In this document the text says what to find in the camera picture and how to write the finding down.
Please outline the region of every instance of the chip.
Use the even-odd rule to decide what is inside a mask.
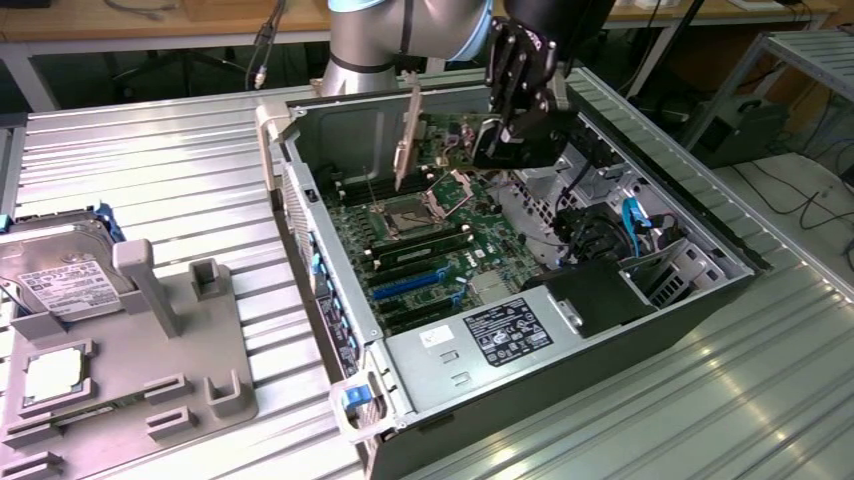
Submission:
[[[387,204],[383,218],[388,229],[398,233],[435,224],[430,210],[418,199]]]

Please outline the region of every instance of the white sticker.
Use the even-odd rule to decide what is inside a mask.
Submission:
[[[96,261],[24,273],[18,278],[55,315],[119,301],[119,293]]]
[[[422,343],[425,344],[425,348],[435,347],[449,340],[454,340],[454,332],[451,332],[451,327],[447,325],[442,325],[441,327],[422,332]]]

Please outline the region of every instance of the metal workbench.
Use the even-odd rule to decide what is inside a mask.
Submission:
[[[709,106],[691,120],[682,139],[682,145],[689,150],[697,145],[721,106],[735,94],[766,53],[774,55],[783,64],[801,70],[849,102],[854,102],[854,35],[841,30],[762,33],[718,88]],[[757,92],[765,95],[767,88],[761,86]]]
[[[850,287],[781,243],[774,226],[593,75],[577,71],[570,83],[775,270],[674,348],[411,478],[852,476]],[[119,478],[362,476],[326,405],[252,130],[260,102],[308,95],[298,88],[31,117],[23,159],[11,159],[14,172],[16,161],[24,166],[18,215],[103,199],[128,237],[155,243],[158,274],[211,255],[236,273],[259,417],[122,467]],[[8,330],[0,335],[8,355]]]

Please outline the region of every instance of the power supply label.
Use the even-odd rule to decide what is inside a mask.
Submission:
[[[463,320],[486,361],[494,367],[501,367],[554,343],[525,298]]]

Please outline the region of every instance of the hard drive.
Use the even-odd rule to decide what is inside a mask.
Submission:
[[[122,309],[135,286],[112,267],[123,241],[106,205],[18,219],[0,230],[0,285],[23,314],[50,311],[66,322]]]

